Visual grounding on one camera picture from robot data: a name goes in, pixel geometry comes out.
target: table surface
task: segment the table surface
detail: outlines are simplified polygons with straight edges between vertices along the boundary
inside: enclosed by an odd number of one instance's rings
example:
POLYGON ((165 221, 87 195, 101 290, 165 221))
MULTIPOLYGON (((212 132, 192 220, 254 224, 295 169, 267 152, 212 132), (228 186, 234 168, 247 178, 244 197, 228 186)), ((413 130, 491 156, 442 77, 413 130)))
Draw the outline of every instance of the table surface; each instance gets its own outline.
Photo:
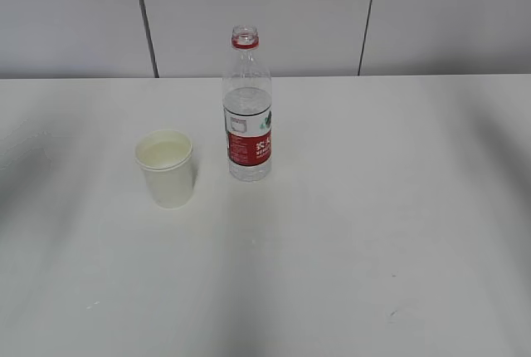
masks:
POLYGON ((59 210, 0 222, 0 355, 529 355, 531 76, 273 84, 273 170, 241 183, 218 79, 0 81, 4 136, 77 141, 59 210), (178 210, 134 162, 161 128, 194 143, 178 210))

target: white paper cup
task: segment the white paper cup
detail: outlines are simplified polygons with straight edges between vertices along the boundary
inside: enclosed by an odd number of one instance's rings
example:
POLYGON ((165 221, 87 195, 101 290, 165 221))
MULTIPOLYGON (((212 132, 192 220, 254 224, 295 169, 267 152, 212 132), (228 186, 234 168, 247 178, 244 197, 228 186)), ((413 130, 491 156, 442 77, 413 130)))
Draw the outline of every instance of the white paper cup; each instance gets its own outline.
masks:
POLYGON ((163 208, 179 208, 192 197, 192 142, 176 130, 157 130, 135 149, 155 202, 163 208))

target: red bottle rim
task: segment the red bottle rim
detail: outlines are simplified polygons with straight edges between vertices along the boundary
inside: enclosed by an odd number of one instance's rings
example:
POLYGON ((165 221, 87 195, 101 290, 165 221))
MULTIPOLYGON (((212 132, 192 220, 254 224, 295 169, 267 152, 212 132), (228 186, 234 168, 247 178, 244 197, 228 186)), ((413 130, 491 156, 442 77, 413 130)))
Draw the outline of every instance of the red bottle rim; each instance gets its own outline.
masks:
POLYGON ((255 27, 237 26, 232 29, 232 46, 240 50, 257 48, 259 44, 258 31, 255 27))

